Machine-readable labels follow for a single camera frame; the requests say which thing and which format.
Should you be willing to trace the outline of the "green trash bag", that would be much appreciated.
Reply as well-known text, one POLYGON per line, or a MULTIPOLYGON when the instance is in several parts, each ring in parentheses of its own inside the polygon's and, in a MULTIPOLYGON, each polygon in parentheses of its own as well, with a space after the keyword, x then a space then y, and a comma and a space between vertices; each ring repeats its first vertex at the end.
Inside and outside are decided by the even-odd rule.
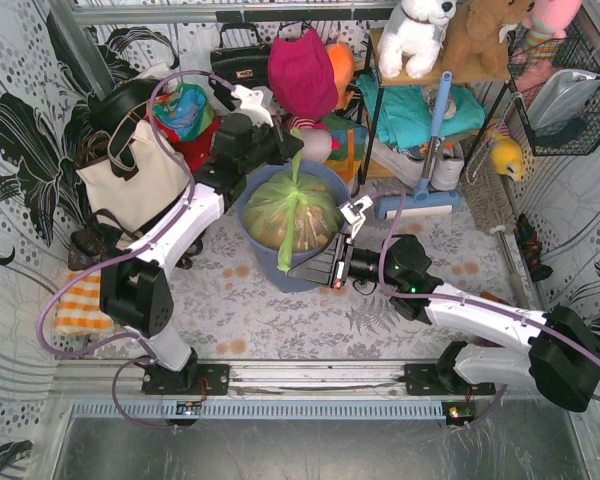
POLYGON ((256 243, 276 252, 276 269, 292 268, 292 255, 320 249, 343 225, 333 189, 320 176, 300 169, 296 153, 290 167, 274 173, 246 201, 241 219, 256 243))

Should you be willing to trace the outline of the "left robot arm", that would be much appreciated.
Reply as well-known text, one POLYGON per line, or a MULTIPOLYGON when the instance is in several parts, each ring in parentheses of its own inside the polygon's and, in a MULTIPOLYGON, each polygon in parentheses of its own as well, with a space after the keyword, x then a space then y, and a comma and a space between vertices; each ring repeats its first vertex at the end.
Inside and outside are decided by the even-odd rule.
POLYGON ((170 210, 125 251, 113 251, 101 273, 100 309, 147 353, 142 391, 148 395, 221 395, 211 383, 225 367, 202 366, 172 320, 169 276, 206 229, 237 201, 249 173, 281 165, 301 149, 277 125, 257 125, 244 113, 223 117, 211 156, 170 210))

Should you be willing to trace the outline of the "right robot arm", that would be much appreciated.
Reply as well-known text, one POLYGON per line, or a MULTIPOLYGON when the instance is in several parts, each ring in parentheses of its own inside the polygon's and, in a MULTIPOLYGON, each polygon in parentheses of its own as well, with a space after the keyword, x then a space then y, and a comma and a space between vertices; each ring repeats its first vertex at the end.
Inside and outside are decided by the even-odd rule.
POLYGON ((573 310, 526 310, 470 295, 429 274, 430 265, 413 235, 400 235, 377 253, 337 234, 289 275, 332 289, 349 279, 385 284, 404 318, 484 340, 446 348, 437 375, 448 390, 499 383, 534 389, 568 411, 587 409, 600 380, 600 344, 573 310))

